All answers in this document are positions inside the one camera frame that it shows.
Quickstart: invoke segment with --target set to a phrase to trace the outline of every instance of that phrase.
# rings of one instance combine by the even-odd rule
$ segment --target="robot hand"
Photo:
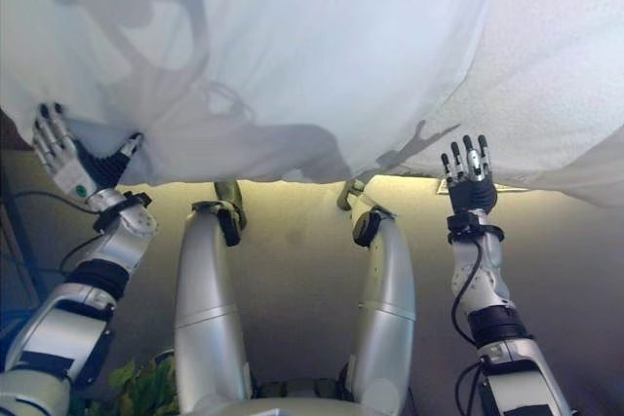
[[[450,145],[454,170],[450,165],[449,156],[446,153],[442,155],[452,209],[456,214],[473,209],[482,209],[485,213],[489,213],[496,205],[497,196],[491,177],[488,142],[483,135],[479,135],[480,155],[472,146],[470,136],[464,135],[463,141],[466,147],[468,172],[464,170],[456,142]]]
[[[115,187],[142,142],[142,134],[135,133],[116,153],[96,158],[71,133],[58,103],[39,106],[33,135],[35,153],[47,173],[60,190],[81,202]]]

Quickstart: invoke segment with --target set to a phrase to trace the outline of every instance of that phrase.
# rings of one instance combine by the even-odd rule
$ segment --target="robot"
[[[144,194],[115,189],[142,135],[107,158],[94,157],[72,134],[59,104],[42,104],[33,146],[55,184],[99,213],[93,244],[14,340],[0,374],[0,413],[64,416],[72,386],[97,378],[114,336],[109,323],[158,225]],[[527,332],[500,276],[503,232],[488,224],[496,191],[488,144],[464,137],[445,154],[454,215],[448,241],[455,269],[453,324],[477,350],[474,385],[486,415],[570,415],[545,358]],[[415,324],[410,253],[395,215],[345,185],[338,205],[352,211],[353,240],[370,252],[355,347],[336,379],[258,385],[247,361],[225,251],[241,240],[246,220],[236,185],[216,184],[219,200],[189,215],[178,267],[175,374],[181,414],[195,416],[398,415],[409,390]],[[461,309],[470,336],[456,322]],[[470,414],[458,401],[461,414]]]

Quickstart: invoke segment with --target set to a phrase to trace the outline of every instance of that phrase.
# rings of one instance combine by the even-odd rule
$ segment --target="black cable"
[[[474,280],[475,275],[477,275],[477,272],[479,271],[479,267],[481,266],[481,259],[483,257],[483,249],[481,248],[481,245],[479,244],[479,242],[477,242],[477,240],[474,239],[474,238],[470,238],[470,241],[472,242],[472,244],[477,246],[477,251],[478,251],[477,261],[475,262],[475,266],[472,268],[472,271],[470,272],[470,275],[468,275],[468,279],[466,280],[464,285],[461,287],[461,289],[459,289],[459,292],[455,296],[455,300],[452,302],[452,308],[450,309],[450,320],[452,321],[452,326],[455,328],[457,333],[459,333],[459,335],[464,340],[466,340],[468,343],[470,343],[473,346],[476,346],[475,340],[470,338],[459,327],[459,324],[457,323],[457,308],[459,307],[459,302],[461,301],[461,298],[463,297],[464,293],[466,292],[466,289],[468,289],[468,286],[470,286],[470,283]]]
[[[477,394],[477,385],[479,384],[479,376],[481,375],[483,368],[477,367],[474,377],[472,378],[472,385],[470,386],[470,397],[468,398],[468,407],[466,408],[466,416],[472,414],[472,404],[475,402],[475,395]]]
[[[82,247],[84,246],[88,246],[90,243],[97,241],[99,238],[101,238],[103,236],[103,234],[98,234],[96,236],[93,236],[90,239],[87,239],[85,242],[79,244],[78,246],[76,246],[75,248],[73,248],[72,250],[70,250],[60,261],[60,263],[58,264],[58,269],[61,270],[62,272],[64,272],[63,267],[65,266],[65,263],[67,263],[67,260],[69,260],[71,258],[71,256],[76,253],[78,250],[80,250]]]
[[[413,397],[413,391],[411,386],[408,387],[409,401],[411,401],[411,407],[413,408],[413,416],[418,416],[418,409],[416,408],[416,399]]]
[[[466,367],[464,370],[461,371],[461,374],[459,374],[459,377],[457,377],[457,380],[455,381],[455,406],[457,406],[457,411],[459,411],[459,414],[461,416],[468,416],[470,414],[470,413],[464,412],[464,408],[461,406],[461,400],[459,399],[459,390],[461,388],[461,383],[463,382],[466,375],[468,375],[475,367],[480,367],[480,366],[481,366],[480,361],[475,362],[474,364],[470,364],[468,367]]]
[[[11,258],[8,255],[2,255],[2,258],[6,262],[25,268],[26,270],[33,269],[33,270],[38,270],[41,273],[58,273],[59,275],[66,275],[67,273],[69,273],[69,272],[63,272],[61,269],[56,269],[56,268],[43,268],[43,267],[37,267],[36,265],[28,265],[24,262],[20,262],[14,258]]]
[[[51,199],[55,199],[55,200],[57,200],[59,202],[63,202],[64,204],[66,204],[66,205],[68,205],[68,206],[70,206],[72,208],[78,209],[78,210],[82,211],[83,213],[99,214],[97,211],[91,211],[90,209],[87,209],[87,208],[81,207],[79,205],[76,205],[73,202],[70,202],[69,200],[67,200],[67,199],[65,199],[65,198],[63,198],[63,197],[61,197],[61,196],[59,196],[57,194],[53,194],[52,192],[46,192],[44,190],[27,190],[27,191],[24,191],[24,192],[17,192],[16,194],[13,194],[11,198],[12,199],[18,199],[20,197],[29,197],[29,196],[32,196],[32,195],[38,195],[40,197],[49,197]]]

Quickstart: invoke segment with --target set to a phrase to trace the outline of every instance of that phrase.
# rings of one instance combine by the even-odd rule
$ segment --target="white cloth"
[[[0,104],[27,140],[48,100],[95,153],[143,132],[127,183],[436,175],[484,133],[539,186],[624,124],[624,0],[487,1],[1,0]]]

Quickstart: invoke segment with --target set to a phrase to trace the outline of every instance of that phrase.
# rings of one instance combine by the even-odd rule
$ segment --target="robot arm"
[[[66,414],[70,386],[92,384],[114,333],[110,320],[144,255],[157,223],[143,194],[114,189],[140,144],[96,159],[69,132],[58,104],[42,105],[34,129],[37,155],[68,195],[99,212],[103,235],[19,333],[0,374],[0,408],[9,414]]]
[[[455,215],[448,218],[455,269],[452,320],[458,332],[478,350],[484,412],[489,415],[560,416],[572,414],[539,347],[527,332],[500,267],[504,239],[500,228],[488,223],[496,204],[488,143],[479,137],[479,152],[464,136],[467,170],[459,147],[451,145],[453,162],[442,155],[448,193]],[[456,322],[461,308],[470,335]]]

